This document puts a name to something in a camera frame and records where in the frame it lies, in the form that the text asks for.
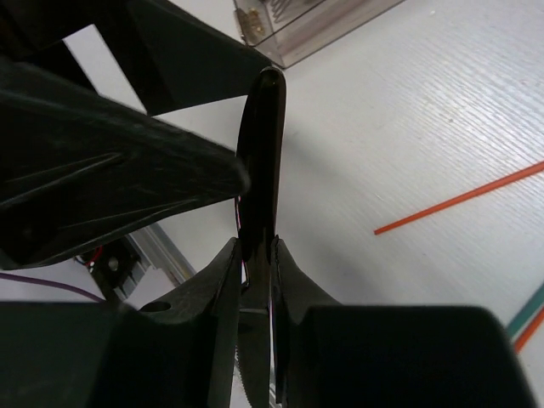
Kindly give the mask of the black iridescent knife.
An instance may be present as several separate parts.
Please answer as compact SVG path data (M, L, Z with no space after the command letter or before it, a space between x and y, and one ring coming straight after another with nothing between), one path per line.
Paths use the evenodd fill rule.
M236 356L243 389L252 407L269 404L271 250L285 111L285 77L276 68L265 68L247 96L236 148L251 183L247 192L235 200L246 273L241 289Z

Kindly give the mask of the aluminium table edge rail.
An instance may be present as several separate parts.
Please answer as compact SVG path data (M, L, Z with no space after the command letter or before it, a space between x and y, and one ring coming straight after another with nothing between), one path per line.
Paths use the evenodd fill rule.
M136 260L114 289L114 293L122 301L128 300L151 268L161 270L175 286L196 274L195 268L158 223L138 229L126 235L123 240Z

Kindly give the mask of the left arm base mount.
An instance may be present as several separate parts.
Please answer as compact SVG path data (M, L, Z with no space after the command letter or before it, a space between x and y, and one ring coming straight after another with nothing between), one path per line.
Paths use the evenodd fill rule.
M128 237L112 241L73 260L85 267L109 302L126 302L144 277L149 264Z

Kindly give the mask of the orange chopstick lower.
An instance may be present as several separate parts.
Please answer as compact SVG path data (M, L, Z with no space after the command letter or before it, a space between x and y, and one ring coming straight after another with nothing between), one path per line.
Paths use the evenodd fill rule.
M544 309L540 309L521 331L514 342L514 350L516 353L520 353L524 348L525 344L531 339L531 337L538 330L539 326L543 322Z

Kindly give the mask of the clear acrylic utensil organizer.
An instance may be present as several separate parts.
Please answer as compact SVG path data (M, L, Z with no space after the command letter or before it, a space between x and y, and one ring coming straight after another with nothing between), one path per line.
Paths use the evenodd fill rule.
M287 69L401 4L400 0L235 0L244 43Z

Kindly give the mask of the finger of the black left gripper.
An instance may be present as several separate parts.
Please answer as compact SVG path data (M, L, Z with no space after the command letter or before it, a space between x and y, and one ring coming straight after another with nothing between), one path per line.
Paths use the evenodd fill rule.
M232 150L2 59L2 269L65 261L249 184Z

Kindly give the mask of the orange chopstick near spoons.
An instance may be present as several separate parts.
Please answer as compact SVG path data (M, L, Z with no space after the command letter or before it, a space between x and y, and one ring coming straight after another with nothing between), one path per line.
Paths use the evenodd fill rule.
M459 205L465 201L472 200L476 197L483 196L490 193L493 190L498 190L502 187L505 187L509 184L517 183L519 180L527 179L533 175L543 171L543 161L539 161L536 164L533 164L529 167L520 169L514 173L508 174L502 178L493 180L487 184L483 184L477 188L474 188L470 191L462 193L460 195L454 196L446 201L442 201L438 204L435 204L431 207L425 208L419 212L415 212L412 215L401 218L397 221L394 221L390 224L386 224L380 228L377 228L373 231L374 235L381 235L391 230L395 230L404 225L413 223L419 219L426 218L434 213L444 211L447 208Z

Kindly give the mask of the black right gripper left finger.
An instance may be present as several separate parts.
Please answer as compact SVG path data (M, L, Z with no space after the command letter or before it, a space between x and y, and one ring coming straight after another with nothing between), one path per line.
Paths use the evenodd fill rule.
M241 295L241 244L142 309L3 303L4 407L226 407Z

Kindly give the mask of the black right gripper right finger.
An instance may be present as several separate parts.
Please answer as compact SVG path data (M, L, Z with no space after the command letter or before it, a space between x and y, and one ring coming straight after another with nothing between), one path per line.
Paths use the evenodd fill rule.
M474 306L343 305L271 245L275 392L285 407L533 407L502 325Z

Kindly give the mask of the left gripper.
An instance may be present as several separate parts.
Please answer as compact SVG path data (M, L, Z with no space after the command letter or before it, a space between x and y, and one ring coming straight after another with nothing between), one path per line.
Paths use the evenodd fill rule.
M135 100L95 93L64 40L95 26ZM145 50L164 90L145 105ZM169 1L3 1L1 98L31 109L161 115L248 94L270 59Z

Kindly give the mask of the teal chopstick lower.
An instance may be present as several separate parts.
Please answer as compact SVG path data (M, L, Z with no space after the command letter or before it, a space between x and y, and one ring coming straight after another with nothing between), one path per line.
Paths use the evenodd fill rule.
M530 319L540 310L543 305L543 291L544 285L541 284L508 323L507 334L510 338L516 338L520 331L529 324Z

